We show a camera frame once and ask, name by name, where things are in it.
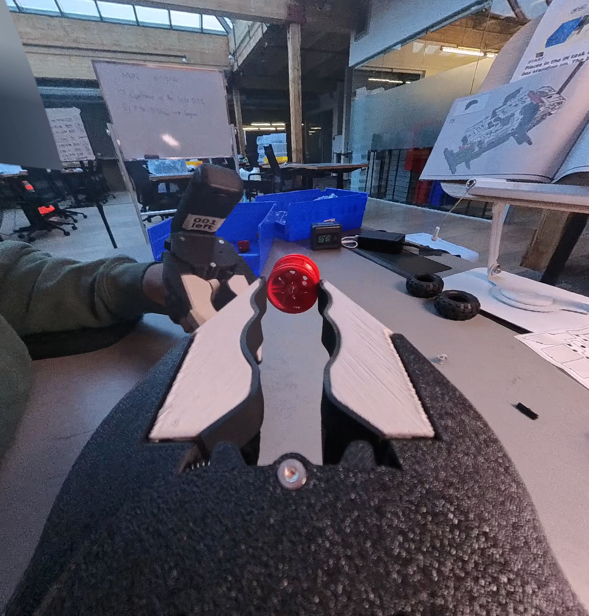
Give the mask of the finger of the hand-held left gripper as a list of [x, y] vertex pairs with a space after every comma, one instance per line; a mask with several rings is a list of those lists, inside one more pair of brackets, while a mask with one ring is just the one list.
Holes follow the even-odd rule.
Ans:
[[190, 332], [194, 332], [218, 312], [213, 305], [213, 298], [218, 290], [218, 279], [184, 277], [184, 289], [190, 304], [186, 319]]
[[216, 312], [221, 311], [236, 297], [247, 292], [251, 282], [244, 275], [234, 275], [220, 282], [216, 291]]

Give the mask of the red lego wheel rim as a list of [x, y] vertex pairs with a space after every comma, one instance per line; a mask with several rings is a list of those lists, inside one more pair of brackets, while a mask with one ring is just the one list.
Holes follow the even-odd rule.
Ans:
[[278, 259], [267, 280], [268, 301], [279, 311], [299, 314], [317, 301], [320, 271], [315, 261], [298, 253]]

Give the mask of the person's left forearm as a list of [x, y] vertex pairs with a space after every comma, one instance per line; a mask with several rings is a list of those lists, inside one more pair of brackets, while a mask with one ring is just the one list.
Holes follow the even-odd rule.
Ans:
[[0, 242], [0, 338], [101, 328], [162, 313], [144, 293], [152, 263], [127, 256], [76, 261]]

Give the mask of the black knobby lego tire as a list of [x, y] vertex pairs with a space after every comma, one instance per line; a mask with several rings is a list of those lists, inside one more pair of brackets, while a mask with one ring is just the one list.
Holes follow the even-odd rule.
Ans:
[[466, 321], [475, 318], [481, 311], [478, 298], [466, 291], [449, 289], [441, 292], [434, 300], [436, 312], [452, 321]]
[[437, 274], [411, 275], [405, 285], [409, 295], [420, 299], [433, 299], [444, 290], [444, 281]]

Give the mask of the lego sticker sheet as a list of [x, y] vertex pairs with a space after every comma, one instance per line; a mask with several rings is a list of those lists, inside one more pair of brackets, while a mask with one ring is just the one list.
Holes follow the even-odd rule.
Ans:
[[589, 390], [589, 326], [517, 335], [516, 339]]

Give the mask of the lego instruction booklet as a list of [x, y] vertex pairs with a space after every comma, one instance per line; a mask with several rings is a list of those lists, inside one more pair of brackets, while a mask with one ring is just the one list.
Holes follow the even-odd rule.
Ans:
[[454, 101], [426, 181], [589, 176], [589, 1], [553, 1], [511, 82]]

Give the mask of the person's left hand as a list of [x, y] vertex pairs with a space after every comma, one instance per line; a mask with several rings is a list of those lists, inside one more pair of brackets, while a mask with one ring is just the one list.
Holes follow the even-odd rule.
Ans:
[[163, 280], [163, 264], [154, 262], [149, 265], [142, 276], [141, 289], [149, 307], [146, 312], [167, 314], [166, 287]]

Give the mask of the black digital timer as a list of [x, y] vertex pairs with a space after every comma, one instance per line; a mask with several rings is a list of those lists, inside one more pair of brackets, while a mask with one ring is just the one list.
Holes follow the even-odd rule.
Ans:
[[343, 247], [343, 227], [334, 220], [311, 225], [310, 249], [313, 251], [338, 250]]

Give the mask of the small white paper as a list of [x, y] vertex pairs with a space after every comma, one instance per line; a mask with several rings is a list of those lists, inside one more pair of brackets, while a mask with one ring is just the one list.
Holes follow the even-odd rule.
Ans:
[[441, 240], [428, 234], [408, 234], [404, 240], [405, 250], [423, 258], [453, 257]]

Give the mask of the small flip chart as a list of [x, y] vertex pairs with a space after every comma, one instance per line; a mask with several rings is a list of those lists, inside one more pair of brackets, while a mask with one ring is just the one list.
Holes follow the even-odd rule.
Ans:
[[95, 160], [89, 137], [76, 107], [45, 109], [61, 163]]

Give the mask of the wooden pillar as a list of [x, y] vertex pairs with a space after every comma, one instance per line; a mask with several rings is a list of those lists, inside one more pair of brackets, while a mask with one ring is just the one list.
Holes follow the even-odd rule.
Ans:
[[304, 157], [303, 143], [303, 94], [301, 70], [301, 25], [288, 24], [287, 29], [288, 52], [288, 85], [290, 97], [290, 140], [291, 161], [302, 163]]

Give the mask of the white paper sheet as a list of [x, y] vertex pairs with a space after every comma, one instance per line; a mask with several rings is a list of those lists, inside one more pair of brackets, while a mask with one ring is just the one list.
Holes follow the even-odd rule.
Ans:
[[[487, 269], [479, 267], [444, 278], [444, 289], [466, 291], [478, 298], [486, 316], [505, 321], [530, 333], [547, 333], [589, 327], [589, 298], [565, 289], [502, 272], [488, 278]], [[552, 299], [551, 304], [520, 307], [506, 303], [499, 290], [531, 294]]]

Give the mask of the person's green sweatshirt torso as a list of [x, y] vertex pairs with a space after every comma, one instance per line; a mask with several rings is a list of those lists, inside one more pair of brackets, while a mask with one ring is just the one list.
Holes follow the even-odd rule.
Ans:
[[30, 385], [27, 347], [0, 314], [0, 467], [25, 412]]

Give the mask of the stacked red and blue crates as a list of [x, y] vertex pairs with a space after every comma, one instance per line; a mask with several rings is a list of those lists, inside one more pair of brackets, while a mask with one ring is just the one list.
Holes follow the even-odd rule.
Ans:
[[440, 182], [421, 179], [431, 151], [431, 148], [406, 150], [404, 163], [404, 171], [407, 175], [405, 203], [440, 210], [445, 201], [445, 193]]

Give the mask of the white book stand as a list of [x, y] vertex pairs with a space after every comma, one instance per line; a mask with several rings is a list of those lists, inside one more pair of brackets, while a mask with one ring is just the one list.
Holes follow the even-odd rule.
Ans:
[[[589, 216], [589, 187], [514, 182], [501, 179], [469, 179], [441, 182], [443, 190], [457, 199], [471, 198], [492, 204], [491, 240], [486, 281], [491, 297], [505, 305], [529, 312], [574, 312], [589, 316], [589, 298], [559, 299], [546, 289], [555, 284], [576, 245]], [[568, 224], [539, 282], [513, 281], [499, 265], [499, 248], [505, 206], [536, 208], [568, 214]]]

